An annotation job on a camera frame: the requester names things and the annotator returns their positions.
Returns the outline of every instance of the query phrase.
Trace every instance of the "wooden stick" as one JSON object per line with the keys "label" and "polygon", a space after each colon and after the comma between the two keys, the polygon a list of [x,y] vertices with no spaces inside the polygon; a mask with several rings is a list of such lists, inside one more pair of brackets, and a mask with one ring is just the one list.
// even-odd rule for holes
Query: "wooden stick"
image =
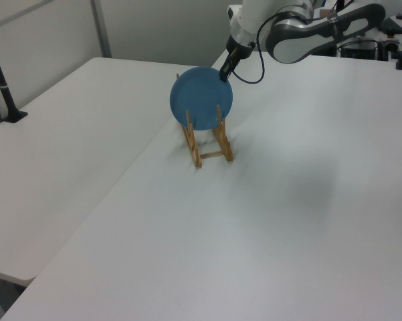
{"label": "wooden stick", "polygon": [[209,157],[216,157],[216,156],[221,156],[223,155],[222,150],[218,150],[217,152],[206,152],[205,154],[201,154],[201,158],[209,158]]}

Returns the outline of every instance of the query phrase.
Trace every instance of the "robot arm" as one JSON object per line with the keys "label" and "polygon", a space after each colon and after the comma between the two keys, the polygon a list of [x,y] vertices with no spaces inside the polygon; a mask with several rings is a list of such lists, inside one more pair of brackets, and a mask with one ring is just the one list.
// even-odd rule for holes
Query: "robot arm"
{"label": "robot arm", "polygon": [[242,5],[229,6],[229,55],[220,69],[220,79],[225,82],[239,61],[251,55],[257,39],[266,34],[268,53],[283,64],[292,64],[319,49],[366,32],[399,12],[402,0],[354,0],[337,14],[313,19],[310,0],[243,0]]}

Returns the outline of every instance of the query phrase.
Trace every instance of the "plate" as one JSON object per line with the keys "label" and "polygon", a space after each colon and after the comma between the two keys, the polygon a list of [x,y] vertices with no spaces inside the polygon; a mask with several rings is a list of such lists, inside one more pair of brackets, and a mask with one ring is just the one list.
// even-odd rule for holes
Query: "plate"
{"label": "plate", "polygon": [[232,107],[233,93],[229,82],[222,82],[219,71],[210,67],[187,70],[174,83],[169,104],[175,119],[187,128],[186,110],[194,130],[218,126],[217,105],[225,118]]}

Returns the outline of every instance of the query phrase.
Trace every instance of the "white table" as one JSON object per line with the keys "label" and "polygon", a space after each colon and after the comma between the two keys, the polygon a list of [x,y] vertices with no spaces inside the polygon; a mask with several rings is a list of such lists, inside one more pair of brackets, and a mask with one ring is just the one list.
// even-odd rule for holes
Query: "white table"
{"label": "white table", "polygon": [[46,266],[170,118],[187,68],[96,58],[0,124],[0,278]]}
{"label": "white table", "polygon": [[168,120],[3,321],[402,320],[402,72],[266,68],[231,79],[233,163]]}

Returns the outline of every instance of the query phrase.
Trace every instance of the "wall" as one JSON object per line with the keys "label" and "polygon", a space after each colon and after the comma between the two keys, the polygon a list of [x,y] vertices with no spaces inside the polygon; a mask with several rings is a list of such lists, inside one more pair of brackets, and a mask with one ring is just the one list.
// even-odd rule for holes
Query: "wall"
{"label": "wall", "polygon": [[18,108],[101,55],[89,0],[54,0],[0,27],[0,64]]}
{"label": "wall", "polygon": [[113,58],[211,66],[242,0],[101,0]]}

